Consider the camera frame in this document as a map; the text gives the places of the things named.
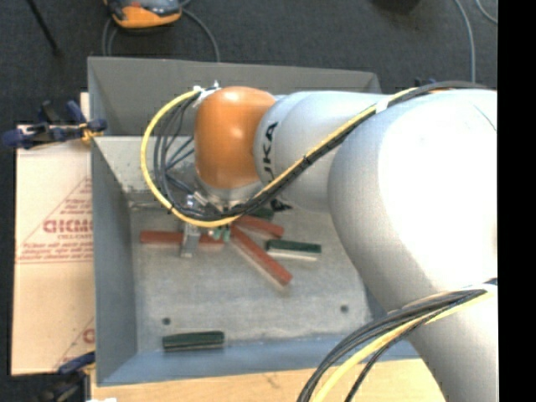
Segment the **orange device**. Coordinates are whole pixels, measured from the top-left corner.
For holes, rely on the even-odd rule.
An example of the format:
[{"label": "orange device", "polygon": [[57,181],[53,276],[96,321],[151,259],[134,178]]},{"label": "orange device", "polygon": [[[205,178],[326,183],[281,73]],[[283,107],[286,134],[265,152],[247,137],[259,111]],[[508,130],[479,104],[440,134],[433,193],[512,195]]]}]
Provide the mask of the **orange device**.
[{"label": "orange device", "polygon": [[182,14],[178,0],[104,0],[114,21],[123,28],[146,29],[177,21]]}]

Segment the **yellow cable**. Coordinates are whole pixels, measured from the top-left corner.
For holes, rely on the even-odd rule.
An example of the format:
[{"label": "yellow cable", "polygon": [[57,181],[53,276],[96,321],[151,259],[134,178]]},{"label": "yellow cable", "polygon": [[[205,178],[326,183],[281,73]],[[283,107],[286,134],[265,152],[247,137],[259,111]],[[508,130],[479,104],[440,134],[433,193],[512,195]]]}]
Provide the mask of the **yellow cable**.
[{"label": "yellow cable", "polygon": [[[405,95],[415,88],[410,88],[408,90],[403,90],[397,94],[392,95],[390,98],[388,98],[387,102],[391,102],[393,100],[396,100],[397,98],[401,97],[402,95]],[[176,210],[173,207],[173,204],[169,202],[162,193],[158,190],[158,187],[154,184],[154,182],[151,179],[151,175],[149,174],[149,171],[147,169],[147,144],[149,142],[149,138],[151,137],[152,131],[154,130],[157,123],[175,106],[181,104],[182,102],[186,101],[188,98],[192,97],[193,95],[197,94],[198,90],[192,90],[190,92],[187,92],[185,94],[182,94],[173,100],[169,101],[164,107],[162,107],[157,114],[151,119],[149,122],[149,125],[147,126],[147,129],[145,130],[145,133],[142,138],[142,147],[141,147],[141,167],[142,167],[142,174],[143,178],[145,179],[145,182],[147,183],[147,186],[155,196],[155,198],[162,204],[164,208],[169,210],[171,213],[173,213],[176,217],[183,220],[184,222],[187,222],[189,224],[194,224],[196,226],[200,226],[203,228],[215,228],[218,226],[230,224],[234,220],[238,219],[242,214],[237,214],[235,216],[229,216],[227,218],[222,219],[216,219],[211,221],[205,221],[205,220],[198,220],[188,217],[185,214],[180,213],[178,210]],[[364,111],[361,111],[356,116],[354,116],[349,121],[342,124],[339,128],[337,128],[335,131],[333,131],[331,134],[329,134],[324,140],[320,141],[315,147],[309,150],[309,152],[305,155],[304,158],[310,157],[314,152],[316,152],[318,149],[320,149],[324,144],[327,142],[330,142],[333,138],[341,134],[344,130],[348,129],[349,126],[352,124],[355,124],[362,119],[373,115],[376,112],[376,105],[370,106]],[[277,178],[272,180],[269,184],[263,187],[258,193],[255,194],[254,198],[259,197],[264,192],[266,192],[268,189],[274,187],[276,184],[278,184],[286,175],[294,171],[296,168],[298,168],[303,162],[303,158],[298,159],[296,162],[294,162],[293,165],[291,165],[287,170],[285,170],[283,173],[281,173]]]},{"label": "yellow cable", "polygon": [[160,109],[158,113],[151,119],[142,138],[142,146],[140,150],[140,163],[141,163],[143,178],[145,179],[147,186],[149,187],[149,189],[151,189],[152,194],[160,202],[160,204],[162,204],[162,206],[165,209],[171,211],[175,216],[177,216],[179,219],[183,220],[184,222],[195,224],[197,226],[202,226],[204,228],[212,228],[214,226],[220,226],[222,224],[230,223],[236,218],[233,217],[233,218],[221,219],[217,221],[218,222],[217,224],[214,224],[214,222],[204,222],[202,220],[191,219],[185,214],[180,213],[178,210],[176,210],[173,207],[173,204],[171,204],[158,190],[158,187],[152,181],[151,175],[149,174],[149,170],[147,168],[147,145],[149,143],[149,138],[151,137],[154,127],[173,107],[181,104],[182,102],[186,101],[188,98],[196,94],[198,94],[198,91],[192,90],[174,98],[173,100],[169,101],[162,109]]},{"label": "yellow cable", "polygon": [[[452,308],[449,308],[448,310],[442,312],[441,314],[438,314],[435,317],[431,317],[430,320],[426,321],[424,324],[427,325],[428,323],[432,323],[436,320],[442,319],[444,317],[450,316],[451,314],[454,314],[455,312],[460,311],[463,308],[469,307],[472,304],[475,304],[477,302],[483,301],[484,299],[488,299],[489,297],[493,296],[492,292],[484,292],[480,296],[477,296],[470,301],[463,302],[462,304],[455,305]],[[326,383],[322,386],[320,391],[317,393],[315,398],[312,400],[312,402],[323,402],[326,399],[327,394],[333,389],[335,384],[353,367],[355,367],[359,362],[361,362],[363,359],[365,359],[370,354],[376,352],[377,350],[381,349],[393,339],[397,338],[400,334],[402,334],[405,330],[412,327],[417,322],[421,321],[423,318],[430,317],[434,314],[434,312],[430,312],[428,314],[425,314],[422,317],[418,317],[416,319],[413,319],[407,323],[404,323],[403,325],[400,325],[396,327],[395,329],[385,333],[379,338],[374,339],[370,344],[359,350],[357,353],[355,353],[351,358],[349,358],[346,362],[344,362],[340,367],[337,368],[337,370],[329,377],[329,379],[326,381]]]}]

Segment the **cardboard sheet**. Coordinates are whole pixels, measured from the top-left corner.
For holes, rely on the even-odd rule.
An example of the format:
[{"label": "cardboard sheet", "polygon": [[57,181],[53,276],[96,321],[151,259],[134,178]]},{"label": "cardboard sheet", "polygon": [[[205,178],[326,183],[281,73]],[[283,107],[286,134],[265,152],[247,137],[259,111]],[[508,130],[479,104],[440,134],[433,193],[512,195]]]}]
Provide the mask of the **cardboard sheet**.
[{"label": "cardboard sheet", "polygon": [[50,373],[95,348],[90,148],[19,150],[16,171],[11,374]]}]

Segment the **cable bundle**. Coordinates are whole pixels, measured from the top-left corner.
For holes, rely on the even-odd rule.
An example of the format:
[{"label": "cable bundle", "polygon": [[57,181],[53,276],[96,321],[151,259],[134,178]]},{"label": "cable bundle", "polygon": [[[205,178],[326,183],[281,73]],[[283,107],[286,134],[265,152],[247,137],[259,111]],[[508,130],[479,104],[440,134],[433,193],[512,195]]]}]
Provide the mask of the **cable bundle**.
[{"label": "cable bundle", "polygon": [[[359,112],[356,116],[342,124],[338,129],[333,131],[326,139],[319,142],[315,147],[309,150],[302,159],[297,160],[287,170],[277,176],[271,183],[267,184],[252,198],[242,204],[236,204],[234,207],[227,210],[217,210],[212,208],[212,212],[200,213],[199,210],[193,208],[183,207],[175,198],[171,195],[171,192],[166,187],[169,178],[163,176],[167,171],[164,166],[168,165],[166,160],[166,153],[169,143],[166,141],[158,140],[155,148],[155,153],[160,153],[159,157],[155,157],[153,160],[155,169],[155,180],[153,181],[147,168],[147,144],[153,131],[159,123],[162,123],[163,130],[166,131],[166,127],[173,126],[173,124],[167,119],[171,110],[176,107],[179,109],[179,115],[182,115],[183,111],[193,101],[197,100],[201,94],[206,90],[192,90],[189,91],[171,101],[169,101],[158,113],[152,118],[151,122],[147,126],[145,134],[142,138],[141,148],[141,166],[143,177],[147,183],[147,186],[151,189],[155,197],[160,203],[169,210],[170,213],[175,214],[184,222],[195,224],[204,228],[215,228],[218,226],[230,224],[235,219],[242,215],[253,213],[256,209],[275,198],[282,190],[284,190],[290,183],[292,183],[297,177],[299,177],[306,169],[314,164],[318,159],[330,152],[334,147],[339,146],[348,135],[362,122],[380,113],[384,108],[394,106],[396,104],[405,102],[412,98],[427,95],[431,92],[438,90],[451,89],[451,88],[483,88],[481,85],[476,85],[470,82],[438,82],[430,85],[424,85],[420,88],[411,88],[403,90],[402,92],[392,95],[385,102],[381,104],[372,105],[366,108],[364,111]],[[160,147],[164,145],[165,151],[163,152]]]},{"label": "cable bundle", "polygon": [[[497,279],[489,281],[489,284],[496,285]],[[468,288],[459,291],[444,292],[439,295],[429,296],[418,302],[413,302],[399,310],[389,312],[385,317],[361,327],[344,338],[323,359],[317,370],[307,381],[298,396],[297,402],[309,402],[311,400],[313,402],[324,401],[333,386],[347,371],[372,354],[345,399],[345,402],[351,402],[367,373],[388,348],[392,347],[400,339],[407,337],[418,327],[446,317],[463,307],[467,307],[470,305],[470,302],[482,301],[491,294],[492,292],[487,288]],[[327,370],[339,362],[345,355],[365,343],[367,345],[359,349],[351,358],[336,369],[334,374],[330,376],[313,398],[315,389]]]}]

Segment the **dark green block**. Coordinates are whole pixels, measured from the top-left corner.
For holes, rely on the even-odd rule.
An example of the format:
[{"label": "dark green block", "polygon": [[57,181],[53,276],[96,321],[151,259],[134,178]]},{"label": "dark green block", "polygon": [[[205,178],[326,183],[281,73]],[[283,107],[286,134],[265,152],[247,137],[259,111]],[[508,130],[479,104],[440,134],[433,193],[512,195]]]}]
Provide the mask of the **dark green block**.
[{"label": "dark green block", "polygon": [[225,334],[221,331],[189,332],[168,335],[162,338],[165,351],[194,350],[203,348],[221,348]]},{"label": "dark green block", "polygon": [[268,240],[266,243],[266,251],[319,255],[322,253],[322,246],[313,243],[302,243],[299,241]]}]

